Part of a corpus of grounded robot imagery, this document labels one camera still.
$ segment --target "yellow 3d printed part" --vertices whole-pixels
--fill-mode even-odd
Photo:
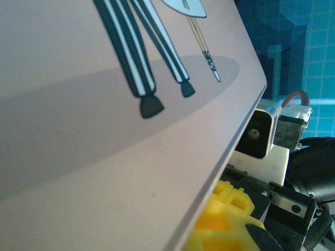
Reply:
[[[260,251],[245,228],[254,224],[265,229],[250,216],[254,208],[243,188],[235,189],[230,182],[220,180],[183,251]]]

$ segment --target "cable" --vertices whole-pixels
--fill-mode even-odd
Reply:
[[[291,94],[289,94],[285,98],[285,100],[282,103],[282,107],[287,107],[289,105],[289,103],[291,103],[291,101],[296,97],[301,98],[301,105],[302,106],[310,106],[310,100],[309,100],[309,96],[308,96],[307,92],[305,92],[303,90],[296,90],[295,92],[292,92]]]

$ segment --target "illustration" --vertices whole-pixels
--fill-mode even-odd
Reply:
[[[209,48],[206,44],[205,38],[200,30],[196,18],[206,18],[207,14],[200,0],[162,0],[171,9],[179,12],[187,17],[188,23],[192,29],[194,36],[207,60],[207,63],[213,72],[216,80],[221,81],[220,75],[216,70],[213,58],[210,55]]]
[[[93,0],[93,2],[118,56],[129,88],[136,98],[141,99],[141,116],[147,119],[157,115],[164,106],[155,96],[156,82],[128,1]],[[185,98],[192,96],[195,90],[189,82],[189,75],[151,0],[130,0],[130,2],[174,79],[180,84],[182,95]]]

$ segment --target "blue tiled wall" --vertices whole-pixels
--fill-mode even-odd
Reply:
[[[240,0],[237,7],[267,78],[264,98],[307,91],[315,105],[304,137],[335,136],[335,1]]]

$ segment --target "black shoe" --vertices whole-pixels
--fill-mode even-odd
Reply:
[[[193,86],[189,83],[189,81],[181,82],[180,85],[182,87],[182,94],[184,98],[188,98],[192,96],[193,94],[195,94],[195,90]]]
[[[144,119],[149,119],[164,110],[164,106],[154,95],[141,97],[140,112]]]

